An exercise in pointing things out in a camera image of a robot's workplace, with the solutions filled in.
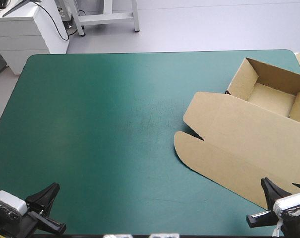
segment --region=cabinet drawer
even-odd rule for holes
[[[42,36],[0,36],[0,51],[46,49]]]
[[[34,20],[0,21],[0,36],[35,36],[40,34]]]
[[[48,50],[0,51],[0,54],[14,74],[21,74],[25,63],[30,56],[49,53]]]

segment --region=green table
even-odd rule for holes
[[[0,120],[0,190],[60,183],[67,234],[270,235],[173,146],[194,93],[224,92],[244,57],[300,73],[287,50],[32,56]]]

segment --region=floor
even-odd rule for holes
[[[96,14],[103,2],[78,5]],[[67,52],[300,51],[300,0],[138,0],[138,8],[139,33],[133,23],[85,27]],[[115,12],[130,9],[130,0],[114,0]],[[9,68],[0,73],[0,117],[17,80]]]

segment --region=cable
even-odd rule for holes
[[[57,26],[56,26],[56,23],[55,23],[54,19],[53,19],[52,16],[49,14],[49,12],[46,11],[46,9],[43,8],[41,5],[39,5],[37,2],[34,2],[34,1],[32,1],[32,0],[30,0],[30,1],[31,1],[32,3],[34,3],[34,4],[36,4],[37,6],[39,6],[41,9],[43,9],[43,10],[48,14],[48,16],[50,16],[50,18],[51,18],[51,20],[53,21],[53,23],[54,23],[54,25],[55,25],[55,27],[56,27],[56,30],[57,30],[58,34],[60,35],[60,37],[61,37],[64,41],[68,41],[68,40],[69,40],[69,35],[67,34],[67,39],[65,39],[65,38],[61,35],[59,29],[58,29]]]
[[[68,33],[67,33],[67,39],[65,39],[65,38],[61,35],[61,33],[60,33],[60,31],[59,31],[59,29],[58,29],[58,27],[57,27],[57,25],[56,25],[54,19],[53,19],[52,16],[49,14],[49,12],[46,11],[46,9],[43,8],[41,5],[39,5],[37,2],[34,2],[34,1],[32,1],[32,0],[30,0],[30,1],[31,1],[32,3],[35,3],[35,4],[36,4],[37,6],[39,6],[41,9],[43,9],[43,10],[48,14],[48,16],[50,16],[51,20],[53,21],[53,23],[54,23],[54,25],[55,25],[55,27],[56,27],[56,30],[57,30],[58,34],[60,35],[60,37],[61,37],[64,41],[68,41],[68,40],[69,40],[69,37],[77,32],[77,30],[75,30],[75,31],[74,31],[73,33],[71,33],[71,34],[68,34]]]

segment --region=white cabinet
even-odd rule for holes
[[[58,34],[53,21],[43,9],[30,2],[6,17],[18,0],[0,12],[0,54],[15,74],[20,74],[27,59],[36,54],[65,54],[69,41]],[[53,17],[60,33],[67,38],[54,0],[40,3]]]

